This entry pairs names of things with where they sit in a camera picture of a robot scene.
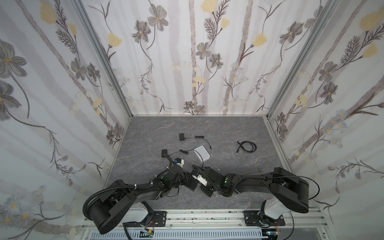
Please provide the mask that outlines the black network switch box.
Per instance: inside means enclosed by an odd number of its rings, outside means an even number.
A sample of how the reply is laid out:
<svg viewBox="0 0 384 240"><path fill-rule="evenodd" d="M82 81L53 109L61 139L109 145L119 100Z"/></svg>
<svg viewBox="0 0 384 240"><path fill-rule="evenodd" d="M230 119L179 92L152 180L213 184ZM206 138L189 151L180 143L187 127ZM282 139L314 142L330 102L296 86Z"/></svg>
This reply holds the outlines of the black network switch box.
<svg viewBox="0 0 384 240"><path fill-rule="evenodd" d="M191 190L192 192L194 192L194 191L196 190L198 184L199 184L199 181L196 180L196 179L194 179L194 178L192 178L192 179L188 180L188 182L187 182L186 184L184 184L184 186L185 186L187 189L189 189L189 190Z"/></svg>

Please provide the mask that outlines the black power adapter with cable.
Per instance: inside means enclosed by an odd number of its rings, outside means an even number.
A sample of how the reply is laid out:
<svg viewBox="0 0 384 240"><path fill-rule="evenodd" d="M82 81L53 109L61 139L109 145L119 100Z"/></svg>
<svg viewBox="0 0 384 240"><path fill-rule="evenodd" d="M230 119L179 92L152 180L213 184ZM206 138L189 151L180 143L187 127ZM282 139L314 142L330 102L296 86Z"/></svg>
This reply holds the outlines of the black power adapter with cable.
<svg viewBox="0 0 384 240"><path fill-rule="evenodd" d="M176 152L174 152L172 154L168 154L168 150L167 149L163 149L162 152L161 152L161 157L168 159L169 166L167 167L167 170L169 170L175 164L174 161L171 158L171 155L178 154L178 153L183 153L185 155L188 155L192 151L194 151L198 155L198 157L201 157L200 153L196 152L195 149L191 149L191 150L181 150L180 149L180 150L178 150L178 151L176 151Z"/></svg>

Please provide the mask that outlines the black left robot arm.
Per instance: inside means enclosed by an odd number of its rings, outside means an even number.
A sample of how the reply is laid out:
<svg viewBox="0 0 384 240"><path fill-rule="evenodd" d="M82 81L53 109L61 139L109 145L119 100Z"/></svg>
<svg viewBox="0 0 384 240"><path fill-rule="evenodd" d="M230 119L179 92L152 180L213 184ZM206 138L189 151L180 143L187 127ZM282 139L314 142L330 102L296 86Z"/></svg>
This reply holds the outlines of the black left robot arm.
<svg viewBox="0 0 384 240"><path fill-rule="evenodd" d="M83 215L92 221L100 234L113 230L136 203L157 200L169 195L172 189L187 186L192 174L168 157L170 165L146 184L126 184L116 180L109 187L92 194L83 205Z"/></svg>

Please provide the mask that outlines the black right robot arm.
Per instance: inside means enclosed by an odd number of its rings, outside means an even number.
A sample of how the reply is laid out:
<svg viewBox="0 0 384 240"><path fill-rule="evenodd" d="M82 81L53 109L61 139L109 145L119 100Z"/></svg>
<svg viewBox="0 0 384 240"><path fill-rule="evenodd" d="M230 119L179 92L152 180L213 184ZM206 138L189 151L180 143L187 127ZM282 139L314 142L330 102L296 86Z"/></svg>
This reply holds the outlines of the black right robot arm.
<svg viewBox="0 0 384 240"><path fill-rule="evenodd" d="M193 178L201 184L207 196L213 193L230 198L234 193L265 193L273 195L272 199L262 203L259 216L261 219L276 220L288 212L307 214L309 212L310 185L309 178L297 176L276 167L270 173L244 176L238 174L222 175L206 167L194 167Z"/></svg>

